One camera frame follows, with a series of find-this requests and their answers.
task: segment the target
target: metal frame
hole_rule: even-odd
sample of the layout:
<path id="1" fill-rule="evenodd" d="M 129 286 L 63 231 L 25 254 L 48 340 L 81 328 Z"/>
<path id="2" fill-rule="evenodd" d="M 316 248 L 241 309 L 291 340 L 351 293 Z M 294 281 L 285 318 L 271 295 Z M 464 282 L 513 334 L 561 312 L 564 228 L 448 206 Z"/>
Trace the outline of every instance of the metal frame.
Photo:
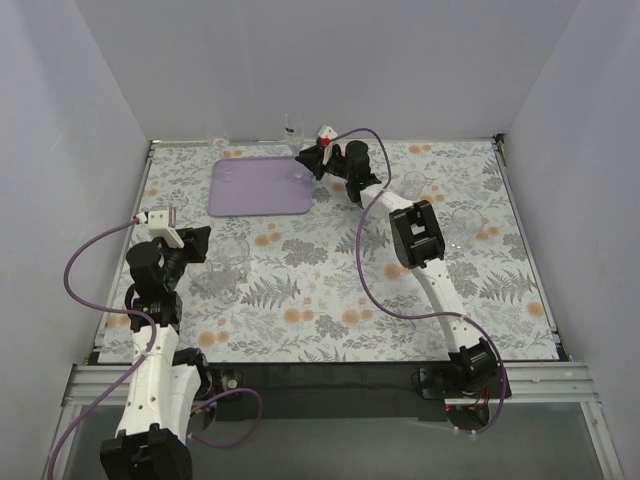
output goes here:
<path id="1" fill-rule="evenodd" d="M 506 403 L 580 403 L 591 440 L 605 480 L 624 479 L 611 437 L 600 410 L 598 395 L 587 365 L 582 362 L 506 362 L 512 397 Z M 71 372 L 54 444 L 61 432 L 127 369 L 127 365 L 74 367 Z M 117 387 L 102 405 L 124 406 L 129 380 Z M 449 399 L 447 404 L 468 402 Z M 59 472 L 64 472 L 73 435 L 58 459 Z"/>
<path id="2" fill-rule="evenodd" d="M 344 142 L 350 140 L 362 140 L 362 141 L 371 141 L 372 137 L 349 137 L 349 139 L 344 139 Z M 493 138 L 490 137 L 478 137 L 478 138 L 467 138 L 463 140 L 464 142 L 491 142 Z M 316 139 L 313 138 L 305 138 L 305 143 L 312 145 L 315 143 Z M 415 138 L 396 138 L 394 140 L 390 140 L 394 142 L 407 142 L 407 143 L 442 143 L 442 142 L 459 142 L 459 138 L 440 138 L 438 140 L 434 139 L 415 139 Z M 207 145 L 206 140 L 153 140 L 159 147 L 167 148 L 167 147 L 203 147 Z M 251 146 L 251 145 L 286 145 L 287 142 L 284 140 L 247 140 L 247 141 L 233 141 L 229 142 L 229 146 Z"/>
<path id="3" fill-rule="evenodd" d="M 493 153 L 496 156 L 496 161 L 498 162 L 498 168 L 500 169 L 500 174 L 502 175 L 502 181 L 504 182 L 504 186 L 507 190 L 507 195 L 509 197 L 509 202 L 511 203 L 511 208 L 513 209 L 513 214 L 516 217 L 516 223 L 518 224 L 518 229 L 520 230 L 520 236 L 522 237 L 522 241 L 524 243 L 524 248 L 527 252 L 527 257 L 529 258 L 529 263 L 531 264 L 531 270 L 533 271 L 533 277 L 536 280 L 536 284 L 538 285 L 538 292 L 540 293 L 540 298 L 542 299 L 542 304 L 544 306 L 545 313 L 547 314 L 547 319 L 549 320 L 549 326 L 553 333 L 558 333 L 558 325 L 556 324 L 555 319 L 553 318 L 553 313 L 551 312 L 551 307 L 549 306 L 549 300 L 547 299 L 547 294 L 544 291 L 544 287 L 542 286 L 542 279 L 540 278 L 540 273 L 538 272 L 538 267 L 536 266 L 536 262 L 533 259 L 533 253 L 531 252 L 531 247 L 529 246 L 529 241 L 527 240 L 527 235 L 524 231 L 524 226 L 522 225 L 522 219 L 520 218 L 520 214 L 518 213 L 518 207 L 516 207 L 516 201 L 513 197 L 513 191 L 511 190 L 511 184 L 509 183 L 509 176 L 507 175 L 507 167 L 504 156 L 502 155 L 502 150 L 498 146 L 495 138 L 491 139 L 491 146 L 493 147 Z"/>
<path id="4" fill-rule="evenodd" d="M 582 413 L 584 414 L 591 442 L 596 450 L 600 468 L 605 479 L 623 479 L 624 474 L 620 467 L 620 462 L 613 448 L 609 430 L 602 416 L 602 404 L 599 402 L 582 402 Z"/>

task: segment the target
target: cable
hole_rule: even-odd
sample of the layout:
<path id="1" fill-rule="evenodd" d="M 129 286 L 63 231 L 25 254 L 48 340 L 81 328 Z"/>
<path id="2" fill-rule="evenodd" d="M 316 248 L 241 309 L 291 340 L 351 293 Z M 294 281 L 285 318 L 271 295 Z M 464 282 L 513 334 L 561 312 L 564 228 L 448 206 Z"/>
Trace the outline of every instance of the cable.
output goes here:
<path id="1" fill-rule="evenodd" d="M 358 223 L 358 230 L 356 232 L 356 267 L 358 269 L 358 276 L 360 277 L 360 283 L 362 283 L 362 288 L 364 289 L 365 293 L 367 294 L 367 297 L 369 297 L 369 300 L 371 300 L 371 302 L 378 307 L 379 310 L 383 311 L 384 313 L 386 313 L 387 315 L 390 315 L 392 317 L 395 318 L 399 318 L 401 320 L 426 320 L 428 318 L 435 318 L 435 317 L 442 317 L 442 316 L 447 316 L 447 317 L 457 317 L 460 318 L 461 320 L 467 322 L 469 325 L 471 325 L 472 327 L 474 327 L 476 330 L 478 330 L 482 336 L 484 338 L 487 339 L 487 342 L 489 343 L 489 345 L 491 346 L 491 349 L 493 350 L 493 352 L 496 355 L 496 359 L 498 361 L 498 365 L 500 366 L 500 370 L 502 373 L 502 390 L 500 392 L 500 400 L 498 403 L 498 408 L 496 409 L 496 413 L 495 415 L 491 418 L 491 420 L 485 425 L 483 426 L 481 429 L 474 431 L 467 431 L 467 430 L 463 430 L 467 433 L 470 434 L 476 434 L 476 433 L 482 433 L 487 431 L 489 428 L 491 428 L 495 422 L 498 420 L 498 417 L 500 417 L 500 413 L 502 412 L 502 407 L 504 406 L 504 400 L 505 397 L 507 396 L 507 369 L 504 366 L 504 362 L 502 361 L 502 357 L 500 356 L 500 352 L 498 351 L 498 347 L 496 347 L 496 344 L 493 342 L 493 340 L 491 339 L 491 337 L 489 336 L 489 334 L 480 326 L 478 325 L 475 321 L 473 321 L 470 317 L 468 317 L 467 315 L 464 315 L 462 313 L 458 313 L 458 312 L 435 312 L 435 313 L 427 313 L 427 314 L 423 314 L 423 315 L 403 315 L 400 313 L 396 313 L 392 310 L 389 310 L 388 308 L 386 308 L 384 305 L 382 305 L 380 302 L 378 302 L 375 297 L 373 296 L 373 293 L 371 293 L 371 290 L 369 289 L 369 286 L 367 285 L 367 282 L 364 278 L 364 272 L 362 271 L 362 260 L 360 258 L 360 248 L 361 248 L 361 238 L 362 238 L 362 229 L 364 227 L 364 222 L 367 218 L 367 214 L 369 213 L 369 211 L 371 210 L 371 208 L 375 205 L 375 203 L 378 201 L 378 199 L 385 193 L 385 190 L 389 187 L 389 185 L 391 184 L 391 162 L 389 161 L 389 155 L 387 154 L 387 150 L 384 147 L 384 143 L 382 142 L 382 139 L 378 136 L 378 134 L 376 132 L 374 132 L 373 130 L 371 130 L 370 128 L 356 128 L 354 130 L 350 130 L 346 133 L 343 133 L 341 135 L 338 135 L 337 137 L 333 138 L 331 140 L 331 143 L 334 143 L 338 140 L 341 140 L 345 137 L 348 137 L 356 132 L 368 132 L 371 135 L 373 135 L 375 137 L 375 139 L 378 141 L 378 143 L 380 144 L 380 148 L 382 149 L 382 154 L 384 155 L 384 161 L 387 164 L 387 181 L 384 184 L 384 186 L 382 187 L 382 190 L 380 191 L 380 193 L 378 193 L 375 197 L 373 197 L 373 200 L 371 200 L 371 203 L 369 203 L 369 205 L 367 205 L 367 208 L 364 209 L 364 212 L 362 212 L 362 217 L 360 217 L 360 223 Z"/>
<path id="2" fill-rule="evenodd" d="M 136 293 L 136 284 L 132 283 L 127 288 L 127 292 L 124 294 L 124 306 L 128 309 L 133 309 L 133 295 Z"/>
<path id="3" fill-rule="evenodd" d="M 489 387 L 487 387 L 487 391 L 485 393 L 484 403 L 482 404 L 482 407 L 480 407 L 480 408 L 485 408 L 487 405 L 489 405 L 489 397 L 490 397 L 490 392 L 489 392 Z"/>
<path id="4" fill-rule="evenodd" d="M 478 403 L 480 403 L 480 400 L 482 400 L 482 393 L 483 392 L 480 392 L 480 394 L 478 395 L 477 400 L 475 402 L 473 402 L 471 405 L 467 405 L 467 408 L 475 407 L 476 405 L 478 405 Z"/>
<path id="5" fill-rule="evenodd" d="M 89 248 L 91 245 L 96 243 L 98 240 L 101 240 L 104 237 L 106 237 L 108 235 L 111 235 L 112 233 L 119 232 L 120 230 L 124 230 L 125 228 L 129 228 L 130 226 L 135 225 L 137 223 L 138 223 L 137 220 L 131 220 L 131 221 L 127 222 L 127 223 L 124 223 L 124 224 L 120 225 L 119 227 L 114 227 L 111 230 L 107 230 L 106 232 L 101 233 L 100 235 L 98 235 L 96 237 L 93 237 L 87 243 L 82 245 L 71 256 L 71 258 L 69 259 L 69 262 L 67 263 L 67 266 L 64 269 L 64 288 L 65 288 L 65 290 L 67 291 L 67 293 L 69 294 L 69 296 L 71 298 L 73 298 L 76 302 L 84 305 L 85 307 L 89 307 L 89 308 L 91 308 L 93 310 L 98 310 L 100 312 L 123 313 L 123 314 L 127 314 L 127 315 L 138 315 L 138 316 L 144 318 L 151 325 L 151 339 L 149 340 L 149 343 L 147 344 L 147 348 L 145 350 L 146 353 L 149 353 L 153 349 L 153 345 L 154 345 L 154 343 L 156 341 L 156 334 L 157 334 L 156 323 L 153 321 L 153 319 L 149 315 L 147 315 L 146 313 L 143 313 L 143 312 L 139 312 L 137 310 L 119 310 L 117 308 L 108 308 L 108 307 L 103 307 L 101 305 L 96 305 L 95 303 L 91 303 L 91 302 L 88 302 L 87 300 L 84 300 L 83 298 L 80 298 L 78 295 L 76 295 L 76 293 L 71 289 L 71 286 L 69 285 L 69 273 L 71 272 L 71 267 L 73 266 L 73 263 L 76 261 L 76 259 L 80 256 L 80 254 L 82 252 L 84 252 L 87 248 Z M 131 365 L 131 368 L 129 368 L 129 370 L 127 370 L 120 378 L 118 378 L 113 383 L 113 385 L 111 385 L 109 388 L 107 388 L 98 398 L 96 398 L 93 402 L 91 402 L 91 404 L 86 409 L 84 409 L 82 411 L 82 413 L 75 420 L 73 420 L 73 422 L 71 422 L 69 424 L 67 429 L 60 436 L 60 440 L 58 440 L 58 443 L 56 443 L 56 446 L 53 448 L 53 451 L 51 452 L 51 459 L 49 460 L 49 465 L 47 467 L 47 479 L 48 480 L 54 480 L 53 475 L 54 475 L 54 472 L 55 472 L 56 461 L 58 460 L 58 455 L 60 454 L 60 450 L 62 449 L 62 446 L 64 445 L 64 443 L 69 438 L 69 435 L 71 435 L 71 432 L 73 432 L 73 430 L 78 425 L 80 425 L 80 423 L 100 404 L 100 402 L 102 402 L 105 398 L 107 398 L 109 396 L 109 394 L 111 394 L 111 392 L 113 392 L 133 372 L 135 372 L 140 367 L 140 365 L 142 365 L 142 363 L 145 361 L 145 358 L 146 357 L 144 355 L 140 355 L 138 360 L 133 365 Z"/>
<path id="6" fill-rule="evenodd" d="M 211 405 L 214 402 L 217 402 L 221 398 L 224 398 L 229 395 L 234 395 L 236 393 L 249 393 L 254 397 L 256 397 L 256 399 L 258 400 L 258 416 L 256 417 L 256 421 L 253 422 L 253 425 L 251 426 L 251 428 L 247 433 L 245 433 L 242 437 L 240 437 L 239 440 L 236 440 L 235 442 L 232 442 L 232 443 L 216 443 L 209 440 L 208 438 L 205 438 L 193 433 L 190 433 L 188 437 L 195 438 L 196 440 L 199 440 L 200 442 L 206 443 L 207 445 L 215 448 L 236 448 L 244 444 L 247 440 L 249 440 L 251 435 L 253 435 L 253 432 L 255 432 L 256 428 L 258 428 L 258 425 L 260 424 L 260 420 L 262 420 L 262 397 L 255 390 L 252 390 L 250 388 L 234 388 L 233 390 L 227 390 L 226 392 L 222 392 L 214 397 L 211 397 L 209 400 L 207 400 L 203 404 L 198 405 L 197 407 L 193 407 L 191 409 L 191 413 L 199 413 L 200 411 L 202 411 L 203 408 L 208 407 L 209 405 Z"/>

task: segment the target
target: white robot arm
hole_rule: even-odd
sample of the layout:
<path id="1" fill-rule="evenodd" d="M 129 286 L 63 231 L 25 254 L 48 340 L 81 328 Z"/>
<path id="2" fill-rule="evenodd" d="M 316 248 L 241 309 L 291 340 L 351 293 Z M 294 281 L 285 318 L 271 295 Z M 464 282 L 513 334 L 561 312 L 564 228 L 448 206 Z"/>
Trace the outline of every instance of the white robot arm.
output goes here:
<path id="1" fill-rule="evenodd" d="M 363 208 L 366 208 L 380 191 L 379 185 L 372 185 L 360 192 Z M 412 207 L 413 202 L 385 191 L 376 201 L 371 213 L 388 218 L 392 212 Z M 411 273 L 420 282 L 434 311 L 466 313 L 447 271 L 445 260 L 433 259 L 429 262 L 428 268 L 416 267 Z M 478 343 L 478 332 L 463 320 L 456 317 L 439 317 L 439 321 L 450 352 L 458 352 L 460 347 L 471 347 Z"/>
<path id="2" fill-rule="evenodd" d="M 125 303 L 153 318 L 157 336 L 146 353 L 151 326 L 131 316 L 134 362 L 141 355 L 147 358 L 131 376 L 116 437 L 102 443 L 100 461 L 110 480 L 190 480 L 187 423 L 194 399 L 210 393 L 212 378 L 200 349 L 176 351 L 182 301 L 175 287 L 187 264 L 205 261 L 211 227 L 175 230 L 172 208 L 143 212 L 136 218 L 148 223 L 155 238 L 127 252 L 135 283 Z"/>

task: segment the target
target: clear glass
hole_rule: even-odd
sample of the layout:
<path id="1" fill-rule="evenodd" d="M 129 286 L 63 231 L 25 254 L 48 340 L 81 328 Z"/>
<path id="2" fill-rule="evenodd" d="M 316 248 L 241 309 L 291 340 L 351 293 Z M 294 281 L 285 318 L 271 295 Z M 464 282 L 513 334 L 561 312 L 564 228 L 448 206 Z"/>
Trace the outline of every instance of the clear glass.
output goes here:
<path id="1" fill-rule="evenodd" d="M 483 227 L 484 217 L 478 210 L 460 207 L 451 214 L 444 239 L 453 248 L 464 249 Z"/>
<path id="2" fill-rule="evenodd" d="M 229 308 L 238 298 L 236 273 L 218 261 L 190 263 L 187 275 L 194 285 L 214 301 L 216 308 Z"/>
<path id="3" fill-rule="evenodd" d="M 311 172 L 299 163 L 287 170 L 287 179 L 293 183 L 310 183 L 312 178 Z"/>
<path id="4" fill-rule="evenodd" d="M 427 177 L 420 172 L 409 172 L 400 185 L 400 196 L 406 200 L 417 200 L 426 185 Z"/>
<path id="5" fill-rule="evenodd" d="M 421 403 L 425 409 L 442 408 Z M 106 479 L 100 444 L 115 436 L 122 411 L 123 406 L 100 406 L 80 424 L 64 480 Z M 253 438 L 235 449 L 210 448 L 187 439 L 193 480 L 603 478 L 579 403 L 507 403 L 495 426 L 475 442 L 467 435 L 420 428 L 411 421 L 415 419 L 266 419 Z M 202 420 L 193 417 L 189 430 L 198 422 Z M 252 422 L 215 421 L 202 435 L 232 442 Z"/>
<path id="6" fill-rule="evenodd" d="M 300 153 L 304 146 L 304 128 L 302 115 L 299 113 L 288 113 L 284 116 L 284 139 L 291 153 L 294 155 Z"/>
<path id="7" fill-rule="evenodd" d="M 207 136 L 209 155 L 215 162 L 222 158 L 223 150 L 229 146 L 229 135 L 224 127 L 219 109 L 210 98 L 204 99 L 202 108 L 202 122 Z"/>
<path id="8" fill-rule="evenodd" d="M 251 247 L 244 238 L 229 238 L 218 244 L 218 260 L 226 270 L 236 273 L 239 282 L 246 282 L 251 271 Z"/>

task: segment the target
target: purple mat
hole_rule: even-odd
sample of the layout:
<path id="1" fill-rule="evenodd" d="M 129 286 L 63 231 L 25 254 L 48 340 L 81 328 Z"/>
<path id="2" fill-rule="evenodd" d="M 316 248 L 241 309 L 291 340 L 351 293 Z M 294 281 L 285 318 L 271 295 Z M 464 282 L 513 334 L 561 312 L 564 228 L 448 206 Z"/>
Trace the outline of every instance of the purple mat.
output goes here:
<path id="1" fill-rule="evenodd" d="M 209 215 L 284 215 L 311 208 L 312 175 L 294 157 L 218 160 L 213 165 Z"/>

